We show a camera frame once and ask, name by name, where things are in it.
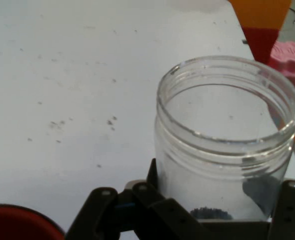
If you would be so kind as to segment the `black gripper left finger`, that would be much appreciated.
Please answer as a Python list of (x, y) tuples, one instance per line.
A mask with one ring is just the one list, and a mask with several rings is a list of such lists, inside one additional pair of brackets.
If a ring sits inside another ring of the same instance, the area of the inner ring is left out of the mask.
[(146, 180), (118, 193), (94, 189), (65, 235), (67, 240), (118, 240), (134, 231), (140, 240), (210, 240), (213, 235), (177, 201), (158, 191), (152, 159)]

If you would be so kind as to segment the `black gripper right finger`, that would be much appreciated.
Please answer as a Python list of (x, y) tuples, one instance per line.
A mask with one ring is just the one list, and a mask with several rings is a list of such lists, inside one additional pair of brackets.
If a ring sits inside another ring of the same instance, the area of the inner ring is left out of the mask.
[(295, 180), (286, 180), (281, 185), (267, 238), (295, 240)]

